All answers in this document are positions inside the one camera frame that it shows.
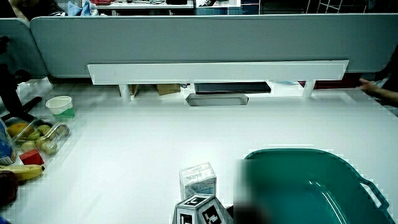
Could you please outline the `person's right hand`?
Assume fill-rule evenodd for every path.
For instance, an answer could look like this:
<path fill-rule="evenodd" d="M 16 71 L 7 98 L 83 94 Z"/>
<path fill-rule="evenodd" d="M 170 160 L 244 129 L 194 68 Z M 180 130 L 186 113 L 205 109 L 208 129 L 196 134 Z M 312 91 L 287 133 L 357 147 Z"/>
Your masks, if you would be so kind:
<path fill-rule="evenodd" d="M 195 194 L 175 205 L 172 224 L 232 224 L 233 218 L 214 194 Z"/>

